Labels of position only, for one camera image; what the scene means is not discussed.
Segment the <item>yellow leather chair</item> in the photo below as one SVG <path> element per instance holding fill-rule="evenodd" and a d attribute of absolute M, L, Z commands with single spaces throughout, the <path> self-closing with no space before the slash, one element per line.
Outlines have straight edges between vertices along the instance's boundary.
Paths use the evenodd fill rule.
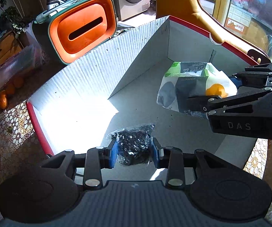
<path fill-rule="evenodd" d="M 172 15 L 210 32 L 216 43 L 221 44 L 226 41 L 245 54 L 248 54 L 249 50 L 250 52 L 255 50 L 269 60 L 261 49 L 224 28 L 201 7 L 199 0 L 156 0 L 156 5 L 156 18 Z M 254 57 L 254 60 L 260 63 L 258 58 Z"/>

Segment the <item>plastic bag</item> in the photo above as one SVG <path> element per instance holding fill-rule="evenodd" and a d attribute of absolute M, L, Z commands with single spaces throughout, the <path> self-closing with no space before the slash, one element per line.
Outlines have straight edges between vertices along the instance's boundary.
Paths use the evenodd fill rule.
<path fill-rule="evenodd" d="M 237 87 L 223 71 L 211 63 L 174 62 L 164 74 L 157 103 L 164 108 L 206 118 L 206 113 L 190 110 L 186 101 L 194 96 L 234 96 Z"/>
<path fill-rule="evenodd" d="M 144 124 L 111 132 L 107 138 L 116 138 L 117 161 L 125 166 L 147 163 L 154 127 L 154 124 Z"/>
<path fill-rule="evenodd" d="M 0 90 L 17 76 L 25 77 L 31 70 L 43 65 L 41 48 L 34 45 L 25 47 L 18 54 L 7 59 L 0 66 Z"/>

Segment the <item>cardboard box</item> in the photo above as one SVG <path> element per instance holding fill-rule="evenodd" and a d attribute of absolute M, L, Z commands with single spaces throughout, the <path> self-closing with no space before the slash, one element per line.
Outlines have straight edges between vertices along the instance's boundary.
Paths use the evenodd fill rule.
<path fill-rule="evenodd" d="M 162 77 L 173 61 L 212 62 L 229 76 L 256 64 L 233 46 L 216 44 L 207 31 L 175 17 L 134 28 L 66 66 L 29 98 L 29 115 L 45 153 L 65 149 L 86 153 L 107 146 L 106 135 L 116 129 L 154 123 L 153 136 L 162 146 L 188 153 L 202 148 L 243 168 L 256 139 L 212 133 L 208 120 L 156 103 Z M 115 166 L 103 175 L 150 180 L 156 171 L 152 164 L 131 168 L 135 166 Z"/>

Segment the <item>red and white sticker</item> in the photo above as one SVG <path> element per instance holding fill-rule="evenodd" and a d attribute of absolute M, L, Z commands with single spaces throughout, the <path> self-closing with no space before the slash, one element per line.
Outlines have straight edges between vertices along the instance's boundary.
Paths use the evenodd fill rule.
<path fill-rule="evenodd" d="M 243 32 L 245 25 L 240 24 L 232 19 L 227 20 L 227 27 Z"/>

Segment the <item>plastic bag of screws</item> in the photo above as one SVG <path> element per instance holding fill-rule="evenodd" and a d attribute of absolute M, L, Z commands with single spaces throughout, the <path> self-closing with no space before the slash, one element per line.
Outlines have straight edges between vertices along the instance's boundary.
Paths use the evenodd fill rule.
<path fill-rule="evenodd" d="M 147 163 L 154 127 L 154 124 L 144 124 L 111 132 L 107 138 L 116 138 L 117 161 L 125 166 Z"/>

